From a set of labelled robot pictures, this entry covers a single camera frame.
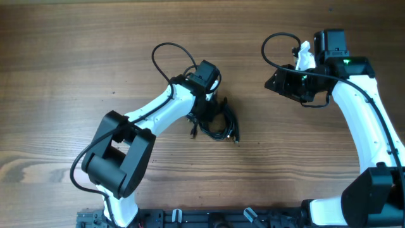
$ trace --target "black joint housing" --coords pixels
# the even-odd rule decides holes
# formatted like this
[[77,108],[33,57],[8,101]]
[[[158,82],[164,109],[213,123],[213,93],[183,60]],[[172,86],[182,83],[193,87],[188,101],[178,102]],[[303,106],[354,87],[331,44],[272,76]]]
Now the black joint housing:
[[346,57],[346,37],[343,29],[326,29],[314,34],[314,51],[316,65],[322,65],[330,57]]
[[377,163],[377,167],[367,168],[343,191],[344,219],[349,227],[401,225],[403,197],[398,168]]
[[202,86],[204,91],[209,91],[219,74],[220,71],[214,64],[203,60],[197,67],[196,72],[189,76],[189,80]]
[[[128,121],[128,117],[111,111],[101,120],[93,138],[97,140],[107,132],[122,127],[87,152],[82,170],[96,185],[110,190],[114,197],[128,197],[142,180],[156,136],[149,129],[140,129]],[[126,140],[130,145],[125,154],[111,145]]]

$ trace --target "wooden table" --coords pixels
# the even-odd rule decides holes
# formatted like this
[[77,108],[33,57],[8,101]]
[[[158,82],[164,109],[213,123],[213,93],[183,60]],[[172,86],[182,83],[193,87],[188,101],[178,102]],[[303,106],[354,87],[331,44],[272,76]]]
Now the wooden table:
[[[275,71],[262,41],[292,32],[302,41],[344,28],[352,55],[367,56],[385,108],[405,139],[405,16],[401,1],[183,1],[0,8],[0,227],[73,227],[76,212],[101,208],[68,170],[110,110],[133,111],[162,93],[153,47],[176,42],[223,74],[241,141],[189,139],[181,118],[157,140],[141,185],[141,208],[293,206],[340,194],[359,174],[338,106],[303,108],[264,82]],[[292,63],[288,37],[267,55]],[[175,47],[159,65],[190,65]],[[77,168],[77,179],[92,186]]]

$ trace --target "robotic arm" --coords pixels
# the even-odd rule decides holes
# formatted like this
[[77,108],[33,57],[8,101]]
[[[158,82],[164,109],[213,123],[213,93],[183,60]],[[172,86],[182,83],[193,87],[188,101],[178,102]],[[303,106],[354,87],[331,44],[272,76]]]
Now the robotic arm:
[[[291,34],[279,35],[299,42]],[[327,104],[332,95],[354,139],[361,175],[342,196],[311,201],[311,221],[314,225],[351,227],[401,225],[404,182],[403,168],[398,164],[405,162],[405,149],[382,105],[370,62],[364,57],[349,56],[343,30],[318,32],[314,43],[315,55],[308,52],[308,41],[299,45],[293,49],[297,57],[295,70],[291,65],[276,65],[278,70],[265,87],[313,108],[323,107],[304,104],[312,102],[315,94],[327,91]],[[263,48],[263,58],[269,62]]]
[[[220,112],[224,106],[216,101],[220,80],[217,67],[204,60],[195,73],[172,78],[166,91],[144,107],[125,115],[111,111],[104,116],[93,142],[108,137],[86,152],[82,170],[102,193],[103,214],[110,224],[130,227],[138,214],[134,191],[145,174],[155,138],[180,117],[210,122]],[[237,123],[227,130],[229,137],[239,140]],[[112,141],[128,143],[128,153],[112,147]]]

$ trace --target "black cable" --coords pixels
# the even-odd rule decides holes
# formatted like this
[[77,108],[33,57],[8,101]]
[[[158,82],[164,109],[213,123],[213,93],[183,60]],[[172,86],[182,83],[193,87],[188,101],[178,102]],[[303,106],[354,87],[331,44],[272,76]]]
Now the black cable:
[[[387,127],[387,124],[385,123],[385,120],[384,120],[384,118],[383,118],[383,116],[382,116],[380,110],[378,109],[377,105],[375,104],[373,98],[371,98],[371,97],[370,97],[362,88],[360,88],[358,85],[356,85],[355,83],[353,83],[353,82],[351,82],[351,81],[348,81],[348,80],[346,80],[346,79],[341,79],[341,78],[334,77],[334,76],[330,76],[330,75],[323,75],[323,74],[320,74],[320,73],[311,73],[311,72],[302,72],[302,71],[298,71],[298,70],[291,70],[291,69],[284,68],[284,67],[282,67],[282,66],[280,66],[280,65],[277,65],[277,64],[275,64],[274,62],[270,61],[270,60],[267,58],[266,54],[265,54],[265,46],[266,46],[266,43],[267,43],[271,38],[276,37],[276,36],[278,36],[278,35],[284,35],[284,36],[288,36],[288,37],[294,38],[294,39],[298,42],[298,48],[297,48],[297,49],[298,49],[298,50],[301,49],[301,41],[300,41],[300,40],[298,39],[298,37],[296,37],[294,34],[289,34],[289,33],[286,33],[286,32],[279,32],[279,33],[273,34],[273,35],[267,37],[267,38],[265,39],[265,41],[263,41],[263,44],[262,44],[262,46],[261,46],[261,55],[262,55],[263,59],[264,59],[268,64],[270,64],[271,66],[273,66],[273,67],[275,67],[275,68],[277,68],[277,69],[279,69],[279,70],[284,70],[284,71],[286,71],[286,72],[290,72],[290,73],[294,73],[294,74],[309,75],[309,76],[315,76],[315,77],[324,77],[324,78],[327,78],[327,79],[338,80],[338,81],[340,81],[340,82],[346,83],[346,84],[352,86],[353,88],[357,89],[357,90],[367,99],[368,103],[373,107],[373,109],[374,109],[374,111],[375,111],[375,113],[376,113],[378,119],[380,120],[381,126],[382,126],[382,128],[383,128],[383,130],[384,130],[384,132],[385,132],[385,136],[386,136],[386,138],[387,138],[387,140],[388,140],[388,144],[389,144],[389,146],[390,146],[390,151],[388,151],[388,153],[389,153],[389,154],[392,154],[392,156],[394,157],[394,160],[395,160],[395,162],[396,162],[397,168],[398,168],[399,179],[400,179],[401,186],[402,186],[402,194],[403,194],[403,197],[402,197],[402,198],[403,198],[403,200],[404,200],[404,206],[405,206],[405,178],[404,178],[404,172],[403,172],[403,170],[402,170],[401,161],[400,161],[399,156],[398,156],[398,149],[395,148],[394,141],[392,140],[392,136],[391,136],[391,134],[390,134],[390,132],[389,132],[389,129],[388,129],[388,127]],[[405,208],[404,208],[403,212],[404,212],[404,215],[403,215],[403,220],[402,220],[402,227],[405,228]]]
[[110,136],[110,135],[112,135],[112,134],[115,134],[115,133],[117,133],[117,132],[120,132],[121,130],[123,130],[123,129],[127,128],[127,127],[131,127],[133,124],[135,124],[135,123],[137,123],[137,122],[140,122],[140,121],[142,121],[142,120],[145,120],[149,115],[151,115],[151,114],[154,113],[155,111],[158,111],[160,108],[162,108],[165,104],[167,104],[167,103],[173,98],[173,95],[174,95],[174,87],[173,87],[173,84],[172,84],[172,82],[170,82],[170,79],[165,75],[165,73],[160,69],[160,67],[158,66],[158,64],[156,63],[156,61],[155,61],[155,59],[154,59],[154,54],[155,54],[156,50],[157,50],[158,48],[160,48],[161,46],[164,46],[164,45],[172,45],[172,46],[176,46],[176,47],[182,49],[182,50],[189,56],[189,58],[191,59],[191,61],[192,61],[192,63],[193,63],[193,67],[197,68],[197,65],[196,65],[196,62],[194,61],[194,58],[192,57],[192,55],[191,55],[184,47],[182,47],[182,46],[180,46],[180,45],[178,45],[178,44],[172,43],[172,42],[164,42],[164,43],[161,43],[161,44],[157,45],[157,46],[153,49],[153,51],[152,51],[152,55],[151,55],[152,62],[153,62],[153,65],[156,67],[156,69],[158,69],[158,71],[160,72],[160,74],[161,74],[161,75],[166,79],[166,81],[169,83],[169,86],[170,86],[170,95],[167,97],[167,99],[166,99],[163,103],[161,103],[159,106],[155,107],[153,110],[149,111],[149,112],[146,113],[145,115],[139,117],[139,118],[136,119],[136,120],[133,120],[133,121],[129,122],[129,123],[126,124],[126,125],[122,125],[122,126],[116,128],[116,129],[113,129],[113,130],[111,130],[111,131],[105,133],[105,134],[102,135],[101,137],[99,137],[99,138],[93,140],[86,148],[83,149],[82,152],[80,152],[80,154],[76,157],[76,159],[75,159],[75,160],[73,161],[73,163],[72,163],[72,166],[70,167],[70,174],[69,174],[69,176],[70,176],[71,182],[73,183],[73,185],[74,185],[75,187],[77,187],[78,189],[80,189],[80,190],[82,190],[82,191],[88,192],[88,193],[96,193],[96,194],[100,194],[100,195],[104,196],[104,200],[106,201],[107,209],[108,209],[108,212],[109,212],[109,217],[110,217],[110,219],[111,219],[111,221],[112,221],[114,227],[118,227],[118,226],[115,224],[114,215],[113,215],[113,213],[112,213],[112,211],[111,211],[111,203],[110,203],[110,201],[109,201],[109,196],[108,196],[108,194],[106,194],[106,193],[104,193],[104,192],[102,192],[102,191],[98,191],[98,190],[95,190],[95,189],[89,189],[89,188],[86,188],[86,187],[81,186],[81,185],[78,184],[77,181],[75,180],[74,172],[75,172],[77,163],[80,161],[80,159],[81,159],[91,148],[93,148],[95,145],[97,145],[98,143],[100,143],[102,140],[106,139],[108,136]]
[[225,128],[218,132],[211,132],[208,122],[195,122],[191,131],[192,137],[195,137],[197,134],[196,124],[198,124],[198,126],[200,126],[200,130],[214,140],[221,141],[227,138],[232,138],[234,139],[235,143],[239,143],[240,135],[238,120],[234,111],[229,107],[227,98],[224,98],[221,106],[222,108],[220,113],[223,113]]

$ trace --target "wire bundle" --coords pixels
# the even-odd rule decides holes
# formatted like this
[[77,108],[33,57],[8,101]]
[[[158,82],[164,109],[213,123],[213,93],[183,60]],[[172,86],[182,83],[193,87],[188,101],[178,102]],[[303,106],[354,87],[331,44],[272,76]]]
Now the wire bundle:
[[223,130],[211,132],[209,129],[209,122],[202,122],[196,120],[194,122],[194,127],[190,133],[192,137],[195,138],[197,134],[197,126],[200,126],[200,130],[214,140],[222,141],[224,139],[232,138],[235,141],[235,143],[239,143],[240,135],[239,135],[238,120],[236,118],[234,111],[231,109],[231,107],[229,107],[227,98],[223,99],[220,113],[223,114],[225,121],[225,128]]

